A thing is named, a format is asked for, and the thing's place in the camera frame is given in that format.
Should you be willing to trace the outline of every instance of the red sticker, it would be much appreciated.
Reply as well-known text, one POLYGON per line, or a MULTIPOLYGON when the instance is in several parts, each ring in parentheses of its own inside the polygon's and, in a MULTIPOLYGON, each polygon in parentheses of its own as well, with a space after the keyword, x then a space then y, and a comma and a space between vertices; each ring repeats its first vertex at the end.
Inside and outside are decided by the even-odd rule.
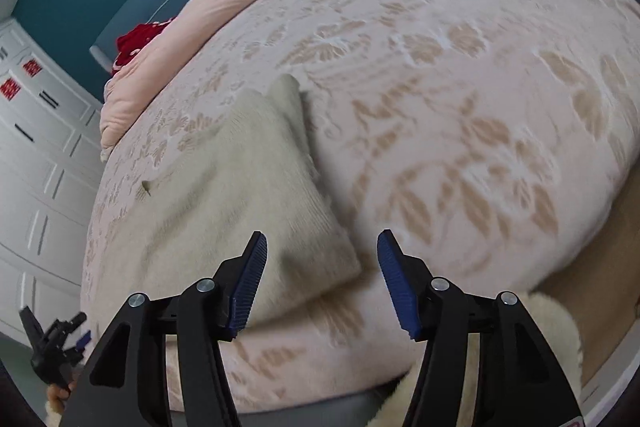
POLYGON ((11 100, 20 91, 20 84, 14 79, 8 78, 2 86, 0 86, 0 92, 4 94, 7 100, 11 100))
POLYGON ((42 66, 36 62, 34 58, 32 58, 29 62, 26 62, 22 65, 24 70, 27 72, 29 76, 36 76, 40 71, 42 71, 42 66))

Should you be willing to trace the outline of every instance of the folded blanket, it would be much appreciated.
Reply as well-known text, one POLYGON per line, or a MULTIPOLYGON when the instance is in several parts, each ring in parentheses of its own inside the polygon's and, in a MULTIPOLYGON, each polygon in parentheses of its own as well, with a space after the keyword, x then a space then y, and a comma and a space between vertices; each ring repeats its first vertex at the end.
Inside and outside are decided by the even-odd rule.
POLYGON ((107 82, 100 115, 103 160, 202 45, 254 1, 190 0, 161 35, 107 82))
POLYGON ((142 182, 100 266, 92 331, 104 331, 132 293, 164 298, 212 276, 254 230, 269 253, 250 325, 356 277, 358 258, 315 178, 296 79, 284 74, 266 96, 242 92, 222 125, 142 182))
MULTIPOLYGON (((579 399, 582 388, 582 349, 580 334, 572 316, 560 304, 544 295, 521 295, 520 298, 558 359, 575 397, 579 399)), ((469 427, 473 421, 478 389, 479 340, 479 335, 469 336, 465 383, 462 388, 462 402, 456 427, 469 427)), ((394 393, 382 404, 380 411, 367 424, 367 427, 402 426, 404 416, 414 395, 421 365, 422 358, 414 364, 411 371, 398 384, 394 393)))

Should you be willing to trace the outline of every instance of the pink blanket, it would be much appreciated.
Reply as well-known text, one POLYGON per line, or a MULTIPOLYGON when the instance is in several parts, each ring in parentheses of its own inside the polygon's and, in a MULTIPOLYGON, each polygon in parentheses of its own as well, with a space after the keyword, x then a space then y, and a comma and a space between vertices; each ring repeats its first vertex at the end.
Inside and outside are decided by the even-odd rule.
POLYGON ((174 21, 104 87, 102 159, 151 101, 222 26, 255 0, 190 0, 174 21))

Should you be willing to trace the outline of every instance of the blue gripper pad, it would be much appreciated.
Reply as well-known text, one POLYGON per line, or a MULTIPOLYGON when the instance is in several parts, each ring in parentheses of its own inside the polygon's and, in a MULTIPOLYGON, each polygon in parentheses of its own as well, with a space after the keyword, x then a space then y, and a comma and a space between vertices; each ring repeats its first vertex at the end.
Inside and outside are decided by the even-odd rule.
POLYGON ((249 318, 251 306, 254 303, 258 284, 267 264, 267 238, 260 233, 244 263, 238 279, 238 285, 230 296, 230 311, 228 327, 236 333, 243 330, 249 318))
POLYGON ((384 230, 378 236, 378 263, 400 327, 415 340, 422 330, 418 295, 433 277, 421 259, 402 253, 391 230, 384 230))

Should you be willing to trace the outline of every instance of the brown floor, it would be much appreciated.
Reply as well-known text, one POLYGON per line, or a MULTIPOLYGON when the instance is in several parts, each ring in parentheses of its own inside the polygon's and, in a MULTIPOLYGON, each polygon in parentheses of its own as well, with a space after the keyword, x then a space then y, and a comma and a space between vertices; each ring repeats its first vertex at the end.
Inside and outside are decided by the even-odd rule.
POLYGON ((636 319, 640 297, 640 162, 633 167, 600 233, 566 269, 538 288, 573 315, 586 383, 636 319))

